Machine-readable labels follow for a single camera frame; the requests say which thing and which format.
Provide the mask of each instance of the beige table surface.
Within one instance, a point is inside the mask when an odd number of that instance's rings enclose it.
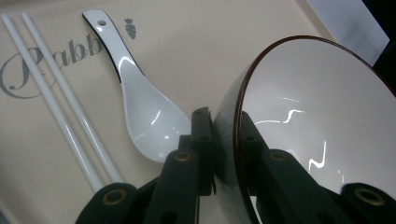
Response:
[[[123,178],[138,188],[162,165],[139,154],[129,138],[116,72],[81,17],[94,8],[107,12],[147,78],[186,114],[208,106],[214,117],[234,79],[278,39],[331,38],[305,0],[0,0],[0,13],[14,21],[29,48],[36,45],[20,13],[32,17]],[[124,19],[133,20],[135,39],[128,36]],[[35,49],[31,52],[36,57]],[[58,83],[37,59],[109,184]],[[24,76],[21,55],[2,22],[0,66],[0,211],[11,223],[73,223],[93,191],[33,79]],[[200,223],[228,223],[215,196],[201,201]]]

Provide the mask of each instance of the white bowl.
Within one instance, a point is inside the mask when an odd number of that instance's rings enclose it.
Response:
[[[396,198],[396,99],[350,51],[312,36],[280,40],[225,97],[215,121],[219,200],[233,222],[254,223],[239,148],[242,110],[269,148],[290,152],[321,186],[339,193],[361,182]]]

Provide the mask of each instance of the black mount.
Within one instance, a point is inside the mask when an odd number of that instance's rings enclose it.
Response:
[[[216,193],[215,140],[207,107],[191,116],[161,175],[140,189],[123,183],[100,189],[77,223],[198,223],[199,197]],[[269,149],[248,113],[240,136],[248,191],[262,223],[396,223],[396,202],[380,189],[348,184],[338,195],[321,187],[288,152]]]

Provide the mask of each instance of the spoon bowl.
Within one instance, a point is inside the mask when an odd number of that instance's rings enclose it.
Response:
[[[184,112],[152,85],[137,66],[111,19],[102,10],[83,13],[102,40],[119,75],[128,133],[147,158],[164,162],[177,149],[181,134],[190,134]]]

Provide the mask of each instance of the carrot logo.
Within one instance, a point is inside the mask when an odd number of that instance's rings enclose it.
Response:
[[[132,39],[135,39],[136,38],[136,27],[134,27],[134,25],[132,25],[132,20],[125,19],[125,22],[127,23],[125,25],[126,32],[128,32],[129,37],[131,37]]]

